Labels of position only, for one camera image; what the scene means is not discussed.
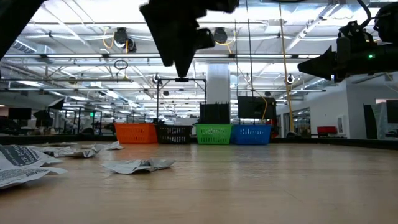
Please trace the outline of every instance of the ceiling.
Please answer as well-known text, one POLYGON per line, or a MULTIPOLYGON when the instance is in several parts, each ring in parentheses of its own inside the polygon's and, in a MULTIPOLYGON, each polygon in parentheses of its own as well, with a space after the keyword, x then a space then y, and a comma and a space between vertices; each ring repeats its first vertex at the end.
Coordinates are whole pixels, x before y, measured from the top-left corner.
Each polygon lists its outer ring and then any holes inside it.
MULTIPOLYGON (((130 38, 137 46, 137 55, 157 54, 157 48, 146 26, 145 20, 139 12, 139 6, 147 0, 48 0, 37 11, 35 16, 27 24, 18 43, 11 47, 11 54, 24 54, 29 52, 29 47, 36 54, 124 54, 124 50, 111 45, 112 33, 117 27, 126 27, 130 38)), ((319 82, 313 76, 300 73, 297 63, 304 61, 308 55, 322 54, 329 46, 335 48, 335 39, 338 29, 349 21, 363 21, 365 12, 356 1, 346 1, 349 4, 328 5, 323 1, 307 1, 301 4, 282 5, 284 44, 286 53, 297 54, 300 58, 287 59, 287 73, 291 73, 296 79, 294 89, 319 90, 327 82, 319 82)), ((370 8, 372 15, 376 15, 378 7, 370 8)), ((249 58, 238 60, 239 89, 247 89, 244 76, 252 74, 253 84, 256 89, 280 90, 284 88, 284 64, 282 60, 282 38, 280 36, 279 5, 270 1, 241 1, 241 6, 232 14, 221 12, 208 12, 206 17, 200 18, 202 27, 214 30, 216 27, 225 27, 230 42, 230 50, 226 45, 216 45, 212 49, 199 50, 197 54, 255 54, 262 58, 254 60, 252 66, 249 58), (274 58, 266 59, 263 55, 272 55, 274 58)), ((373 22, 367 26, 368 31, 373 31, 373 22)), ((370 32, 375 39, 377 33, 370 32)), ((125 70, 117 70, 114 62, 118 58, 51 58, 39 60, 35 58, 10 58, 5 56, 2 60, 2 73, 6 78, 47 78, 66 79, 70 77, 84 79, 101 79, 100 82, 38 82, 38 84, 12 83, 11 87, 38 88, 46 87, 59 90, 60 88, 105 88, 105 89, 143 89, 154 88, 152 77, 154 74, 162 78, 177 78, 175 67, 164 67, 160 58, 124 58, 129 64, 125 70), (129 82, 119 82, 127 77, 129 82)), ((217 58, 195 58, 188 71, 190 78, 206 78, 209 63, 228 63, 231 75, 236 80, 237 65, 235 60, 218 60, 217 58)), ((197 88, 197 91, 174 92, 162 98, 204 98, 204 92, 197 83, 170 82, 164 88, 197 88)), ((114 91, 113 94, 99 94, 97 91, 70 92, 53 91, 65 96, 80 96, 91 102, 135 102, 140 103, 140 110, 145 113, 145 108, 153 106, 151 98, 155 91, 131 90, 114 91)), ((283 100, 284 93, 273 93, 278 99, 283 100)), ((186 105, 197 112, 197 102, 192 101, 186 105)), ((128 105, 122 109, 135 109, 128 105)), ((174 110, 165 107, 165 111, 174 110)))

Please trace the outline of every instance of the black basket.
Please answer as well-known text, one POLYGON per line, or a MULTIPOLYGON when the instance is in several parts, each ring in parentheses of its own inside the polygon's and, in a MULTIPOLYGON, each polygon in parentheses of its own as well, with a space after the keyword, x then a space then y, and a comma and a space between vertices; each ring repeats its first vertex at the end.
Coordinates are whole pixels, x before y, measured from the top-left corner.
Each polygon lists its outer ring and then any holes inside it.
POLYGON ((192 126, 157 125, 156 135, 159 144, 189 144, 192 126))

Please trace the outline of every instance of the black monitor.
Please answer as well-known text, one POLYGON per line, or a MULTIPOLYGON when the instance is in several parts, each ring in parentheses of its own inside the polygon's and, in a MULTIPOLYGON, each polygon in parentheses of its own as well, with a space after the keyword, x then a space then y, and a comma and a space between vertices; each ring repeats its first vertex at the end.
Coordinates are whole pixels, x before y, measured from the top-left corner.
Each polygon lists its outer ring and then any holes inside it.
POLYGON ((8 108, 8 119, 30 120, 32 108, 8 108))
MULTIPOLYGON (((267 111, 264 118, 274 119, 276 117, 276 100, 264 97, 267 100, 267 111)), ((266 102, 262 97, 238 96, 238 117, 261 119, 266 102)))
POLYGON ((387 100, 387 122, 398 124, 398 100, 387 100))

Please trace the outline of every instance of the pillar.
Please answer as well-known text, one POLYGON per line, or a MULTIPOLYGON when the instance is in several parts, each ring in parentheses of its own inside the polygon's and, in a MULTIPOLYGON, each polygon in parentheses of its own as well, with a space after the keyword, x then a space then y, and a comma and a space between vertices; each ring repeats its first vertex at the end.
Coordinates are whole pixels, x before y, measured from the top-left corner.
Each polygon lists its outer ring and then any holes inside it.
POLYGON ((206 79, 208 104, 231 101, 229 64, 209 64, 206 79))

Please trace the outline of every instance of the plastic basket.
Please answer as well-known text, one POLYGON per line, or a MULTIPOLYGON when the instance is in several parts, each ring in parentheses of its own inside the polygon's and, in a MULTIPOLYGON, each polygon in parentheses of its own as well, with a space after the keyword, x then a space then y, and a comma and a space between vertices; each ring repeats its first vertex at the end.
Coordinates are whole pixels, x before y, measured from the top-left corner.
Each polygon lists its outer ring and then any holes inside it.
POLYGON ((116 137, 121 144, 157 143, 154 124, 118 124, 115 125, 116 137))
POLYGON ((157 142, 160 144, 189 144, 192 126, 157 125, 157 142))
POLYGON ((197 124, 199 144, 229 144, 231 139, 230 124, 197 124))
POLYGON ((234 125, 232 127, 233 144, 266 145, 269 143, 272 125, 234 125))

